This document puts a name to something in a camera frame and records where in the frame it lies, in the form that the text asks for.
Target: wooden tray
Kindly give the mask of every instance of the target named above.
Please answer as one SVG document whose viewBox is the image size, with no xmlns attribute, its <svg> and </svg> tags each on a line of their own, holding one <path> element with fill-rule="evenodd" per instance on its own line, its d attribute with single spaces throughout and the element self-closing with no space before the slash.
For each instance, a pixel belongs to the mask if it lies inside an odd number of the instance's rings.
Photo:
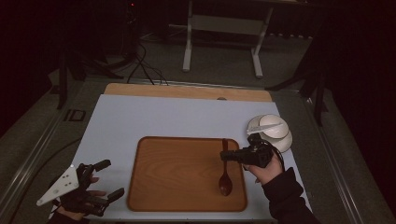
<svg viewBox="0 0 396 224">
<path fill-rule="evenodd" d="M 238 144 L 228 139 L 229 149 Z M 136 212 L 240 212 L 248 202 L 240 164 L 228 162 L 232 193 L 219 191 L 223 172 L 218 138 L 148 136 L 140 139 L 128 195 Z"/>
</svg>

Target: white table frame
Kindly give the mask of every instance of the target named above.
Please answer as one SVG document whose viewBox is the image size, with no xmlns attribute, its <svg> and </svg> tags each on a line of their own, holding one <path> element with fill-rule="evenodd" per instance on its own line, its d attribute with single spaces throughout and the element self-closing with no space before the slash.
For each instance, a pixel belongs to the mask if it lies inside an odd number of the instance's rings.
<svg viewBox="0 0 396 224">
<path fill-rule="evenodd" d="M 273 10 L 273 7 L 268 9 L 264 21 L 196 15 L 192 13 L 192 0 L 190 0 L 189 17 L 187 21 L 187 44 L 184 53 L 183 71 L 189 72 L 191 67 L 192 30 L 205 30 L 241 35 L 257 35 L 259 40 L 257 45 L 251 49 L 251 56 L 253 59 L 256 78 L 262 78 L 262 65 L 260 63 L 259 52 L 262 48 L 262 41 L 265 38 L 265 33 Z"/>
</svg>

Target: wooden spoon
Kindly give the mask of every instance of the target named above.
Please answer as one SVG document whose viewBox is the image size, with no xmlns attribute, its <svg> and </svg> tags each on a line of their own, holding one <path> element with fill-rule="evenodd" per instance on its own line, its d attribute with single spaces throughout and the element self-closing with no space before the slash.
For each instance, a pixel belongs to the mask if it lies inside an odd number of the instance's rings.
<svg viewBox="0 0 396 224">
<path fill-rule="evenodd" d="M 222 146 L 223 146 L 223 151 L 228 150 L 227 139 L 225 138 L 222 139 Z M 223 163 L 224 163 L 224 171 L 223 171 L 223 175 L 219 180 L 219 188 L 222 195 L 228 196 L 231 193 L 231 191 L 233 191 L 233 182 L 231 181 L 230 177 L 227 174 L 227 161 L 224 161 Z"/>
</svg>

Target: sleeve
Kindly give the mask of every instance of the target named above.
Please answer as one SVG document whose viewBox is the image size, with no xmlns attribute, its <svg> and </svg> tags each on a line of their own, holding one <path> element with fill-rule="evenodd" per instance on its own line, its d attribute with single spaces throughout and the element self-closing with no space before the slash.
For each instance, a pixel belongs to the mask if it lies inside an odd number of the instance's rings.
<svg viewBox="0 0 396 224">
<path fill-rule="evenodd" d="M 289 168 L 285 173 L 263 185 L 264 194 L 269 200 L 271 215 L 282 224 L 316 224 L 320 223 L 305 206 L 301 197 L 303 187 L 296 181 L 294 170 Z"/>
<path fill-rule="evenodd" d="M 80 221 L 76 221 L 70 217 L 64 216 L 60 213 L 54 212 L 47 224 L 88 224 L 90 221 L 87 218 L 83 218 Z"/>
</svg>

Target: white cup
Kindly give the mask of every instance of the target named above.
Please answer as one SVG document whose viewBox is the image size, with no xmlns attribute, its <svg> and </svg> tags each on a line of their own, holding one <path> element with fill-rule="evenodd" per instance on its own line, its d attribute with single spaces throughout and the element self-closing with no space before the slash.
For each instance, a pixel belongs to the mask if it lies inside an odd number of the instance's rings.
<svg viewBox="0 0 396 224">
<path fill-rule="evenodd" d="M 270 142 L 280 152 L 287 151 L 292 142 L 291 132 L 288 123 L 277 115 L 259 115 L 254 117 L 248 124 L 247 129 L 264 125 L 280 124 L 273 128 L 259 132 L 262 139 Z"/>
</svg>

